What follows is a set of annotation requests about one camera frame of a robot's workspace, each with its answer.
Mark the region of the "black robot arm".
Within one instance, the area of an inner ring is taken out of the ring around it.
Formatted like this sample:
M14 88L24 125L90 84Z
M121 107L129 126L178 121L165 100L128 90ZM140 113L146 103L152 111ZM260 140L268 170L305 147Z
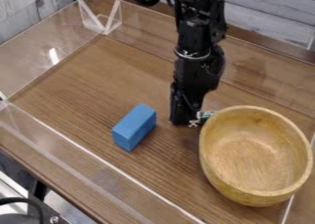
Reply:
M154 6L161 0L134 0ZM165 0L172 6L178 34L169 93L169 122L184 125L197 120L204 97L216 90L225 70L225 0Z

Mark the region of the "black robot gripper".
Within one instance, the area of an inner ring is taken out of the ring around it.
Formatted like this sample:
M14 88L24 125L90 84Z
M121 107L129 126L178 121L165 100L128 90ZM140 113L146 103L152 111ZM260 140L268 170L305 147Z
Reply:
M169 122L173 125L188 124L189 127L197 127L202 124L202 98L217 88L224 70L225 56L220 47L214 47L202 60L176 60L169 96Z

